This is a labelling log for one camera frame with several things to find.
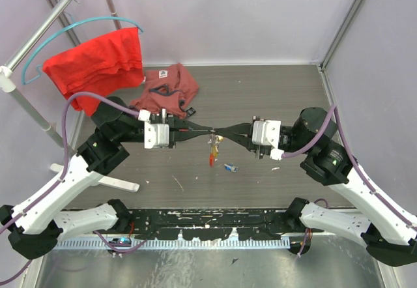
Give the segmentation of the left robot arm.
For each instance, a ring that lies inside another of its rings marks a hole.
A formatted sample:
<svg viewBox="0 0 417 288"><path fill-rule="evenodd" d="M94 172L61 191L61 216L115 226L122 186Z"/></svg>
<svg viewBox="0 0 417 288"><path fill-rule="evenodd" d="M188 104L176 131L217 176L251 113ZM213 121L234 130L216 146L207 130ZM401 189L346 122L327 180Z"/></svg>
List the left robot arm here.
<svg viewBox="0 0 417 288"><path fill-rule="evenodd" d="M86 188L98 183L128 156L123 143L143 143L147 149L171 148L179 141L208 135L214 129L164 112L127 106L119 97L100 98L91 119L95 132L63 169L18 205L1 207L1 231L9 231L12 248L28 260L46 255L61 241L84 233L113 230L124 233L132 215L119 199L75 212L63 209Z"/></svg>

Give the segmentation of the metal key organizer red handle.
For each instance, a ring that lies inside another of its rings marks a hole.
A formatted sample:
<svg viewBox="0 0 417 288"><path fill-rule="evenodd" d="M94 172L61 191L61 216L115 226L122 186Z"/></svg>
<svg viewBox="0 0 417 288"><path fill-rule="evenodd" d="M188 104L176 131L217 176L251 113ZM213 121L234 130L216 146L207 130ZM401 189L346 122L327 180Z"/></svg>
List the metal key organizer red handle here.
<svg viewBox="0 0 417 288"><path fill-rule="evenodd" d="M209 166L214 167L214 163L218 157L219 145L221 142L218 141L217 137L219 135L211 134L209 135L208 144L210 145L210 154L209 154Z"/></svg>

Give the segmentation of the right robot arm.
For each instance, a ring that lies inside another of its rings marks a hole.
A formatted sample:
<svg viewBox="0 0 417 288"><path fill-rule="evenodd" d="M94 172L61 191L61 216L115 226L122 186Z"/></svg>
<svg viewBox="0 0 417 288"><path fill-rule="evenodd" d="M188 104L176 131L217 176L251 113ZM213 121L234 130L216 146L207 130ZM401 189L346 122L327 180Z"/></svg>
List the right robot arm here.
<svg viewBox="0 0 417 288"><path fill-rule="evenodd" d="M400 207L366 174L347 143L337 143L341 133L337 109L305 108L292 126L280 121L254 118L219 128L225 137L256 152L282 160L304 154L300 167L314 181L343 196L359 215L326 209L297 197L286 210L287 227L299 232L305 227L320 229L349 239L376 260L388 266L416 262L416 216Z"/></svg>

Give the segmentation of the blue tag key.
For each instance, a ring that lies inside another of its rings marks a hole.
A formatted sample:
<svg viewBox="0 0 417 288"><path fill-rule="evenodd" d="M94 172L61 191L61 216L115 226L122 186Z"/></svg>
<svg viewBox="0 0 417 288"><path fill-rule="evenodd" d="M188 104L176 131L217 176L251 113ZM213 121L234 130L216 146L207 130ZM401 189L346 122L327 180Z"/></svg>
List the blue tag key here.
<svg viewBox="0 0 417 288"><path fill-rule="evenodd" d="M236 173L238 171L238 167L234 166L233 164L224 164L224 168L233 173Z"/></svg>

